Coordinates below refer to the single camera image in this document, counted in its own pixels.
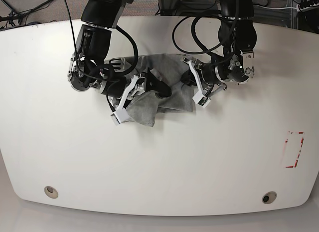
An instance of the gray carpet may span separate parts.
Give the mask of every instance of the gray carpet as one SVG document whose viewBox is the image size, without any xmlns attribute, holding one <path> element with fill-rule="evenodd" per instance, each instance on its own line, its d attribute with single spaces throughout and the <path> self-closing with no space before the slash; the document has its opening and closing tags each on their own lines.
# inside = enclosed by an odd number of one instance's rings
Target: gray carpet
<svg viewBox="0 0 319 232">
<path fill-rule="evenodd" d="M 31 9 L 46 0 L 6 0 L 11 4 L 17 11 L 24 11 Z M 72 19 L 79 19 L 82 11 L 88 0 L 67 0 Z M 201 3 L 212 3 L 214 0 L 196 0 Z M 258 3 L 264 4 L 266 0 L 256 0 Z M 286 0 L 271 0 L 271 6 L 285 6 Z M 126 6 L 123 16 L 128 15 L 154 15 L 158 10 L 158 0 L 134 0 L 133 4 Z M 0 1 L 0 15 L 7 16 L 9 9 Z M 48 8 L 32 13 L 28 18 L 27 22 L 39 21 L 39 22 L 50 22 L 50 21 L 62 21 L 68 20 L 66 8 L 63 0 L 55 0 L 51 3 Z"/>
</svg>

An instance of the crumpled cloth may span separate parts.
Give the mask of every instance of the crumpled cloth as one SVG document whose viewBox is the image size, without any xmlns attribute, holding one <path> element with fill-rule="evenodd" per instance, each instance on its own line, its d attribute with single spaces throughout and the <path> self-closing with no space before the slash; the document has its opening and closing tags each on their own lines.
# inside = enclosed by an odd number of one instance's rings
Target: crumpled cloth
<svg viewBox="0 0 319 232">
<path fill-rule="evenodd" d="M 194 90 L 180 81 L 183 73 L 189 70 L 189 66 L 182 62 L 184 57 L 195 60 L 193 57 L 180 54 L 156 54 L 139 57 L 136 68 L 126 77 L 131 78 L 133 75 L 147 72 L 149 68 L 157 79 L 165 82 L 171 88 L 172 95 L 169 98 L 159 99 L 154 92 L 149 91 L 135 96 L 126 108 L 131 117 L 130 121 L 153 127 L 157 113 L 193 111 Z M 133 60 L 133 57 L 122 58 L 124 69 L 129 68 Z"/>
</svg>

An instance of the table surface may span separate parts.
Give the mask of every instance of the table surface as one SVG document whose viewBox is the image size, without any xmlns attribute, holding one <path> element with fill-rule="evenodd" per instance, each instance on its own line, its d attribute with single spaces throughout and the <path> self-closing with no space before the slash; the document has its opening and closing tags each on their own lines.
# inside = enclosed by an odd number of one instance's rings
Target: table surface
<svg viewBox="0 0 319 232">
<path fill-rule="evenodd" d="M 178 53 L 171 31 L 179 20 L 122 17 L 119 25 L 140 55 Z M 190 23 L 176 31 L 176 41 L 199 50 Z M 81 24 L 74 21 L 76 35 Z M 206 18 L 196 32 L 210 47 L 218 43 L 218 28 L 219 21 Z M 318 35 L 263 24 L 255 29 L 252 81 L 230 85 L 206 109 L 158 115 L 153 128 L 114 126 L 104 96 L 71 88 L 69 22 L 1 32 L 0 149 L 16 194 L 74 209 L 162 216 L 303 204 L 319 171 Z M 130 43 L 113 32 L 107 58 L 132 54 Z M 298 166 L 287 168 L 300 138 Z M 59 197 L 47 197 L 45 186 Z M 263 204 L 270 191 L 276 200 Z"/>
</svg>

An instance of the metal bracket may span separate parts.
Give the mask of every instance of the metal bracket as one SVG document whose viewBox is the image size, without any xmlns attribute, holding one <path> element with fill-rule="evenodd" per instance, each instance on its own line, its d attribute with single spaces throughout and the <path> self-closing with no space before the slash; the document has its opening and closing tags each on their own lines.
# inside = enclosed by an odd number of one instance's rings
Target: metal bracket
<svg viewBox="0 0 319 232">
<path fill-rule="evenodd" d="M 75 54 L 72 54 L 71 61 L 70 61 L 70 66 L 69 66 L 69 71 L 68 71 L 68 81 L 71 81 L 72 78 L 72 73 L 75 71 Z"/>
<path fill-rule="evenodd" d="M 112 120 L 114 121 L 115 125 L 119 125 L 122 122 L 125 122 L 130 118 L 129 114 L 127 113 L 126 109 L 124 108 L 124 104 L 125 104 L 126 98 L 129 95 L 129 92 L 134 89 L 138 79 L 139 79 L 139 77 L 136 75 L 132 77 L 131 83 L 125 88 L 125 90 L 122 94 L 122 98 L 120 100 L 119 106 L 111 114 Z"/>
<path fill-rule="evenodd" d="M 190 71 L 193 73 L 195 77 L 197 88 L 198 88 L 197 93 L 193 96 L 193 101 L 196 104 L 201 105 L 203 108 L 205 108 L 211 102 L 211 100 L 205 96 L 205 91 L 203 90 L 203 87 L 201 85 L 200 78 L 195 69 L 194 63 L 192 61 L 188 61 L 188 65 L 189 65 Z"/>
<path fill-rule="evenodd" d="M 252 76 L 255 72 L 253 59 L 254 59 L 253 51 L 243 52 L 243 68 L 244 68 L 244 73 L 246 76 Z"/>
<path fill-rule="evenodd" d="M 134 89 L 129 93 L 127 100 L 133 100 L 134 96 L 140 96 L 146 92 L 146 82 L 147 79 L 144 77 L 144 74 L 141 73 L 138 75 L 138 80 L 134 86 Z"/>
<path fill-rule="evenodd" d="M 212 97 L 213 95 L 216 95 L 218 92 L 224 91 L 227 89 L 227 86 L 225 83 L 220 83 L 218 86 L 219 87 L 216 90 L 214 90 L 210 95 L 208 95 L 209 97 Z"/>
</svg>

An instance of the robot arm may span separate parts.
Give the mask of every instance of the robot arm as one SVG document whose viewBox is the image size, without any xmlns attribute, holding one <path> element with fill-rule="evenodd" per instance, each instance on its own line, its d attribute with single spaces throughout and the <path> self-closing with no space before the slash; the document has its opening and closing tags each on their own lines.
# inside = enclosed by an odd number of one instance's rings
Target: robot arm
<svg viewBox="0 0 319 232">
<path fill-rule="evenodd" d="M 68 72 L 68 80 L 75 90 L 86 91 L 93 87 L 107 97 L 112 96 L 120 99 L 120 105 L 124 105 L 125 101 L 131 100 L 134 95 L 141 95 L 148 90 L 155 91 L 160 98 L 171 96 L 170 88 L 165 83 L 158 81 L 150 71 L 130 79 L 125 77 L 137 65 L 138 49 L 134 40 L 117 26 L 117 22 L 125 5 L 133 1 L 88 1 L 81 17 L 81 20 L 87 24 L 81 27 L 76 41 L 76 52 L 71 58 Z M 182 81 L 183 78 L 192 77 L 191 81 L 195 81 L 196 78 L 195 86 L 198 87 L 200 94 L 194 100 L 202 106 L 209 102 L 211 95 L 221 89 L 226 89 L 225 83 L 228 81 L 246 83 L 254 73 L 252 60 L 257 35 L 252 24 L 254 16 L 252 0 L 220 0 L 220 6 L 221 16 L 218 18 L 221 18 L 221 27 L 218 38 L 220 44 L 223 45 L 224 57 L 213 53 L 213 49 L 208 50 L 197 38 L 195 26 L 198 20 L 203 17 L 199 15 L 193 21 L 192 35 L 203 53 L 211 56 L 211 61 L 199 64 L 185 61 L 189 64 L 190 70 L 182 77 Z M 121 70 L 116 60 L 104 63 L 110 46 L 111 29 L 116 29 L 132 43 L 134 62 L 126 70 Z M 150 80 L 152 85 L 157 86 L 147 87 L 147 82 Z M 184 83 L 191 85 L 187 79 L 184 80 Z M 219 88 L 213 91 L 215 85 L 218 85 Z M 118 115 L 117 109 L 115 110 L 111 104 L 110 107 L 119 123 L 125 121 L 127 115 L 120 113 L 123 107 L 117 107 Z"/>
</svg>

